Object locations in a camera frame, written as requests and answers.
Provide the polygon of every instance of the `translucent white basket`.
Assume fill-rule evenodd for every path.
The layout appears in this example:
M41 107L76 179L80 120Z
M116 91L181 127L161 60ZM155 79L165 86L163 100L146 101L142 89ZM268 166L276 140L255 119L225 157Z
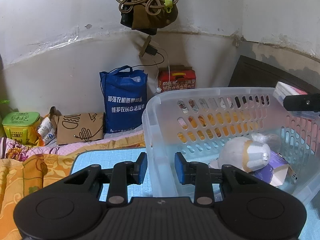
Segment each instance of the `translucent white basket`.
M298 176L296 181L287 176L280 188L309 203L320 190L320 124L292 117L273 91L205 88L153 97L142 116L153 196L193 197L194 186L178 182L176 152L187 161L208 163L219 156L227 140L259 131L282 138L280 152Z

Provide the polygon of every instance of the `brown bag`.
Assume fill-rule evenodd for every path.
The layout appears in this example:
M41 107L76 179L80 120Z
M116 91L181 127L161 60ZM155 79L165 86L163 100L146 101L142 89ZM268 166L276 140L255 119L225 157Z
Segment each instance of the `brown bag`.
M95 141L103 138L103 113L61 115L57 144Z

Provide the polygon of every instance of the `white and purple box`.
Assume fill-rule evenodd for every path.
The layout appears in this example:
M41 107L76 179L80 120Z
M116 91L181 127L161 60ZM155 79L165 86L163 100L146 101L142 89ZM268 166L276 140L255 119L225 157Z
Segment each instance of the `white and purple box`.
M288 168L288 162L277 153L271 151L269 164L251 174L274 187L278 187L283 184Z

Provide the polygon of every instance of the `yellow container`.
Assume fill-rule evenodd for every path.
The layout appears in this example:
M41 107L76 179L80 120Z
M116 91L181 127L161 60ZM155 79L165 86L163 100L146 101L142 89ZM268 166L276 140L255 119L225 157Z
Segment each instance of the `yellow container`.
M40 114L37 112L13 112L2 120L2 125L8 138L24 145L35 145L40 122Z

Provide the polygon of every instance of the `green object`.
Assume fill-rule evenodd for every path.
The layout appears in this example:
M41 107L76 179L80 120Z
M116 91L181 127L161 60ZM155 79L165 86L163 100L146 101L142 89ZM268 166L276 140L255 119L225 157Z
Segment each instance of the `green object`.
M4 126L30 126L40 118L37 112L13 112L8 114L3 120Z

